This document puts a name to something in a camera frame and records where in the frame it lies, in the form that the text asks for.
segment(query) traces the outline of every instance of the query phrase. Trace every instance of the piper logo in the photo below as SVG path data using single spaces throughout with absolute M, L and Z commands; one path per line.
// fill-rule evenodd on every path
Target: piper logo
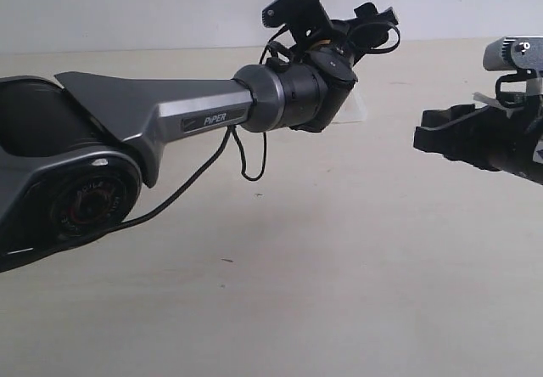
M 207 127 L 208 125 L 214 125 L 218 124 L 220 122 L 224 122 L 227 118 L 227 113 L 217 114 L 213 116 L 206 116 L 204 120 L 204 127 Z

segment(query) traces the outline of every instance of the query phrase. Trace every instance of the white wall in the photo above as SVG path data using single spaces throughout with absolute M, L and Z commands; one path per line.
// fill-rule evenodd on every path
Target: white wall
M 272 0 L 0 0 L 0 53 L 260 46 Z M 349 17 L 366 0 L 323 0 Z M 543 34 L 540 0 L 373 0 L 405 39 Z

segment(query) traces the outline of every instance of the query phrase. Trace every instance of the robotic arm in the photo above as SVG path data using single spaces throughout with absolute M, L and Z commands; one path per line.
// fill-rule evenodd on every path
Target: robotic arm
M 497 79 L 495 98 L 475 93 L 483 107 L 424 111 L 414 148 L 543 184 L 543 37 L 503 37 L 487 46 L 483 67 L 515 72 Z M 525 91 L 503 91 L 511 82 L 525 82 Z
M 80 72 L 57 74 L 60 85 L 36 76 L 0 79 L 0 272 L 155 217 L 231 135 L 240 145 L 236 126 L 264 135 L 285 127 L 321 132 L 357 83 L 353 66 L 400 43 L 393 9 L 379 13 L 372 3 L 353 19 L 330 20 L 320 0 L 276 0 L 262 21 L 279 32 L 259 64 L 227 80 Z M 379 48 L 391 29 L 398 42 Z M 286 31 L 291 48 L 274 40 Z M 154 211 L 124 221 L 141 187 L 157 183 L 168 143 L 223 127 L 221 147 L 187 183 Z

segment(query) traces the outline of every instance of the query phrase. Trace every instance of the beige table surface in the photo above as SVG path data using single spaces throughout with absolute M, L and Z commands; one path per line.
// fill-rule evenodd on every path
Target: beige table surface
M 488 42 L 363 61 L 364 122 L 271 133 L 258 183 L 232 143 L 152 222 L 1 274 L 0 375 L 540 376 L 543 187 L 411 147 L 423 109 L 492 94 Z M 229 78 L 259 52 L 3 56 L 0 75 Z M 221 135 L 170 145 L 134 214 Z M 243 138 L 256 172 L 260 136 Z

